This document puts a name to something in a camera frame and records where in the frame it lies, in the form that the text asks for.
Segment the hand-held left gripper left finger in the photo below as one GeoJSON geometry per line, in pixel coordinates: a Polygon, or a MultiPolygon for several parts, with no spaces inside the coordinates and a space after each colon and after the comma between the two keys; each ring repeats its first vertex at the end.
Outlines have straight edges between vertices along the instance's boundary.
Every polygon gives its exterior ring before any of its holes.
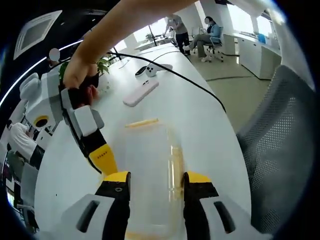
{"type": "Polygon", "coordinates": [[[70,206],[61,216],[62,240],[124,240],[130,217],[131,173],[105,177],[95,192],[70,206]]]}

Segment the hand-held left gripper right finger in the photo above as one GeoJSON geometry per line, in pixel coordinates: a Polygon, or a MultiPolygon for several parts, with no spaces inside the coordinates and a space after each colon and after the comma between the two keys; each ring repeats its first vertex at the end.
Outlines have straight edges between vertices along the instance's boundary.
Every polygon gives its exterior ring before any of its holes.
{"type": "Polygon", "coordinates": [[[209,177],[183,174],[185,222],[188,240],[249,240],[254,238],[250,216],[229,197],[218,194],[209,177]]]}

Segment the person's right hand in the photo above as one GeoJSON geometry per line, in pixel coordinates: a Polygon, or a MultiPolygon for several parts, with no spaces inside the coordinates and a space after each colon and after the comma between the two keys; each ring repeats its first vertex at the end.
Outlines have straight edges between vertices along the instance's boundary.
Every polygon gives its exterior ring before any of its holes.
{"type": "Polygon", "coordinates": [[[97,64],[86,62],[74,55],[65,69],[63,84],[71,94],[70,101],[73,109],[92,105],[98,98],[97,64]]]}

